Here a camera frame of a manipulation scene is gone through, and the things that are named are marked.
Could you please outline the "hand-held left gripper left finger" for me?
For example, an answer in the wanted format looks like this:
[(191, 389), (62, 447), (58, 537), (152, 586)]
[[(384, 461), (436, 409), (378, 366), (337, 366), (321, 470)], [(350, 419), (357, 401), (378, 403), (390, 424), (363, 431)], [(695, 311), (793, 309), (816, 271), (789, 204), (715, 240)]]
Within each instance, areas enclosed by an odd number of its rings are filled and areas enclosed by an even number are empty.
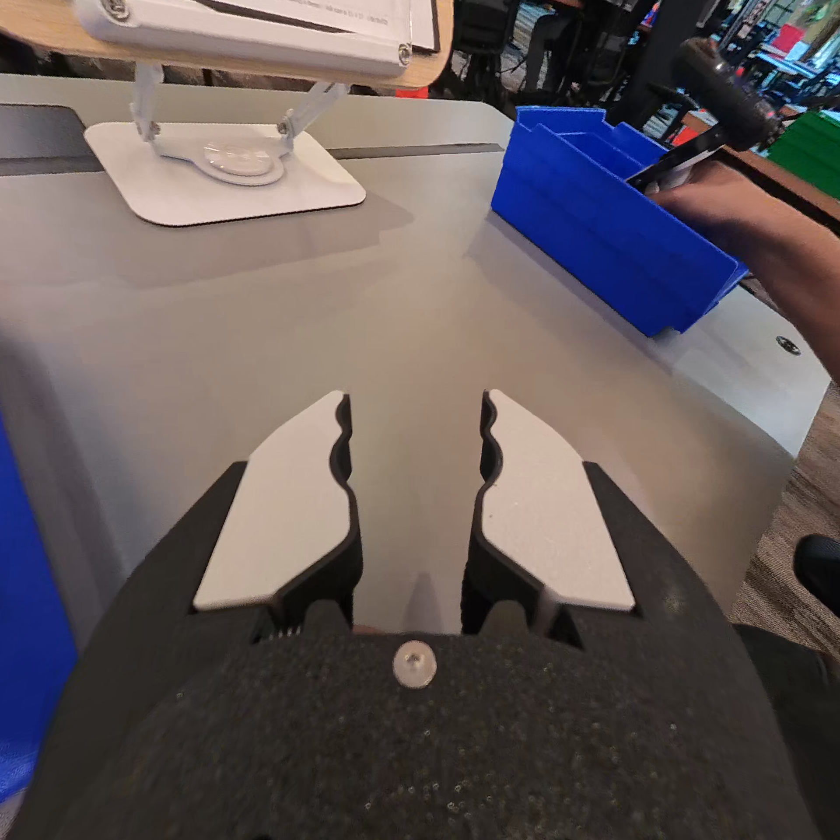
[(353, 622), (363, 570), (352, 474), (350, 395), (332, 391), (248, 457), (192, 606), (199, 613), (262, 606), (278, 627), (335, 602)]

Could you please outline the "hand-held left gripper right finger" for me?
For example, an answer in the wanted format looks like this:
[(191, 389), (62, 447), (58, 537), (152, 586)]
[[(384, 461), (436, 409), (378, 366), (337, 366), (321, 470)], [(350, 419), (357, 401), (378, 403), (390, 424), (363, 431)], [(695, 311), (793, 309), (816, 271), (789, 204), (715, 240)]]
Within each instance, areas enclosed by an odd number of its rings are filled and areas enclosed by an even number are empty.
[(575, 608), (634, 616), (635, 595), (573, 445), (496, 388), (482, 394), (479, 435), (461, 631), (478, 634), (504, 602), (540, 636), (576, 636)]

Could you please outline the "blue plastic bin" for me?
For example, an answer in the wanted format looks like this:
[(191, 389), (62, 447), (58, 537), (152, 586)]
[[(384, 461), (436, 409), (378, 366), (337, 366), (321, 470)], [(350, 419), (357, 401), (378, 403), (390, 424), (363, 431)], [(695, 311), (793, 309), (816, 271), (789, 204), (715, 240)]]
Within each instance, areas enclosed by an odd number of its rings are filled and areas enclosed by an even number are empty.
[(1, 802), (31, 781), (77, 662), (67, 613), (1, 428)]
[(490, 204), (647, 337), (687, 331), (748, 273), (628, 183), (665, 152), (602, 109), (520, 107)]

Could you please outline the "person's right forearm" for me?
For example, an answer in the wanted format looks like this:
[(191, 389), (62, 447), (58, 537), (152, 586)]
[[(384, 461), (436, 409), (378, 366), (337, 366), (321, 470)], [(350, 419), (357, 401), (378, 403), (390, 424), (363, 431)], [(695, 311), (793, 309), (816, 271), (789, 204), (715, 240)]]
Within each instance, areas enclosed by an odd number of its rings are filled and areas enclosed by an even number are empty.
[(839, 240), (782, 201), (748, 215), (742, 260), (839, 383)]

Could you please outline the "grey desk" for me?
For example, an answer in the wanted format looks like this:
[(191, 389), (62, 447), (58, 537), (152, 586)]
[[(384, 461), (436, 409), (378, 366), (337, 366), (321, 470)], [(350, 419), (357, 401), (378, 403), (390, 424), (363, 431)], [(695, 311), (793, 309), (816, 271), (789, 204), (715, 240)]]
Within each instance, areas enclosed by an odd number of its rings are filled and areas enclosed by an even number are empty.
[(349, 97), (313, 134), (350, 152), (361, 205), (208, 227), (147, 224), (76, 163), (2, 175), (2, 415), (79, 648), (226, 468), (334, 390), (360, 622), (459, 628), (492, 388), (730, 613), (828, 377), (741, 288), (684, 335), (630, 327), (490, 211), (510, 131), (474, 102)]

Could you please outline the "person's right hand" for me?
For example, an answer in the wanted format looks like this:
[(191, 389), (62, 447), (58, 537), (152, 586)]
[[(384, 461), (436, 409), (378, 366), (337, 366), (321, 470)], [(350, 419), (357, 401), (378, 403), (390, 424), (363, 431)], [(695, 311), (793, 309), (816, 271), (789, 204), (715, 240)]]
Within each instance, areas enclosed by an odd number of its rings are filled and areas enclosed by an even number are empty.
[(721, 250), (744, 256), (776, 232), (784, 209), (745, 175), (719, 162), (696, 166), (682, 185), (647, 196)]

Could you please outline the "green bin stack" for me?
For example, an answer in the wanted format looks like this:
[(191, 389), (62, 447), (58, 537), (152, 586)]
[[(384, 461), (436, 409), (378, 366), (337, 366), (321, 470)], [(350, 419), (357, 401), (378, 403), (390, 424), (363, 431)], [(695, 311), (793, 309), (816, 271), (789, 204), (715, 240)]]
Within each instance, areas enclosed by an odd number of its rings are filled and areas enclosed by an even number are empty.
[(839, 116), (804, 112), (769, 147), (768, 160), (839, 199)]

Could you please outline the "wooden table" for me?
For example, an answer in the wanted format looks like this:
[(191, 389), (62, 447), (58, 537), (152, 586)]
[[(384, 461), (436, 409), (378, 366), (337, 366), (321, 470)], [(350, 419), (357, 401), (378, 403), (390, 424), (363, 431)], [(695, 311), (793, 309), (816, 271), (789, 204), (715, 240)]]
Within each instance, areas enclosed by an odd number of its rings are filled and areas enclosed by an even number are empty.
[(756, 152), (738, 152), (723, 146), (712, 158), (839, 236), (839, 201), (835, 197)]

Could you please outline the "black office chair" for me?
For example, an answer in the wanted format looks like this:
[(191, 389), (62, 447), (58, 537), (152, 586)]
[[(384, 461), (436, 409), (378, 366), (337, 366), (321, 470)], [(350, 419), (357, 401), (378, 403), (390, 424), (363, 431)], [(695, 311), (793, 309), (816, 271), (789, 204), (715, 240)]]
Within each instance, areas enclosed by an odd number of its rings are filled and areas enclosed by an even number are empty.
[(453, 48), (466, 57), (467, 75), (499, 71), (520, 5), (520, 1), (455, 1)]

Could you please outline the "black shoe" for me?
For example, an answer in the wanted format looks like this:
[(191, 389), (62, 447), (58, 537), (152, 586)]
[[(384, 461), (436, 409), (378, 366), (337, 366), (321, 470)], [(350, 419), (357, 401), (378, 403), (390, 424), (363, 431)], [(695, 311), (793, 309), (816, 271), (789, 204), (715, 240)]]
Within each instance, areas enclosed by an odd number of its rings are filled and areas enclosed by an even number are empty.
[(802, 586), (839, 614), (839, 541), (823, 535), (803, 537), (795, 548), (793, 570)]

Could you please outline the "person's leg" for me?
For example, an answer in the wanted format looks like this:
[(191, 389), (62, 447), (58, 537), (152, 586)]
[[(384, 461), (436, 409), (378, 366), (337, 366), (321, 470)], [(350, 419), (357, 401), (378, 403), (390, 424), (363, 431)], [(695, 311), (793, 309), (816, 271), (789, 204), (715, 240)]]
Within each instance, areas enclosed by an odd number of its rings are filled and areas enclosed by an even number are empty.
[(838, 663), (762, 628), (736, 624), (762, 681), (822, 838), (839, 838)]

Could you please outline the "white display stand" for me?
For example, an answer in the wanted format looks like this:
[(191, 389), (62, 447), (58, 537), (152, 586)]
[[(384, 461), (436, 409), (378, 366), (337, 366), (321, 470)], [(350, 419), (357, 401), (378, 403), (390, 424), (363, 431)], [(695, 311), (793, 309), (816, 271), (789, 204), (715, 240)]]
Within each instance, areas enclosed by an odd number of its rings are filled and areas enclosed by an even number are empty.
[[(312, 69), (369, 72), (408, 68), (399, 40), (271, 23), (223, 14), (202, 1), (75, 2), (81, 26), (113, 44), (183, 49), (205, 56), (265, 60)], [(85, 132), (136, 216), (166, 227), (355, 207), (366, 191), (307, 130), (350, 85), (316, 81), (275, 126), (154, 120), (160, 64), (135, 63), (132, 122)]]

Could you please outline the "printed instruction sheet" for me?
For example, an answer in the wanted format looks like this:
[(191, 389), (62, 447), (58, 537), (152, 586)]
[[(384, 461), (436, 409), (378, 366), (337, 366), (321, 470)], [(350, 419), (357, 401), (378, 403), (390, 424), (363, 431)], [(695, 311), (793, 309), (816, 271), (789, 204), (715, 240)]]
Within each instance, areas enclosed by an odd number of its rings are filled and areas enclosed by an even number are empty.
[(202, 1), (223, 14), (331, 33), (399, 40), (423, 53), (440, 50), (432, 1)]

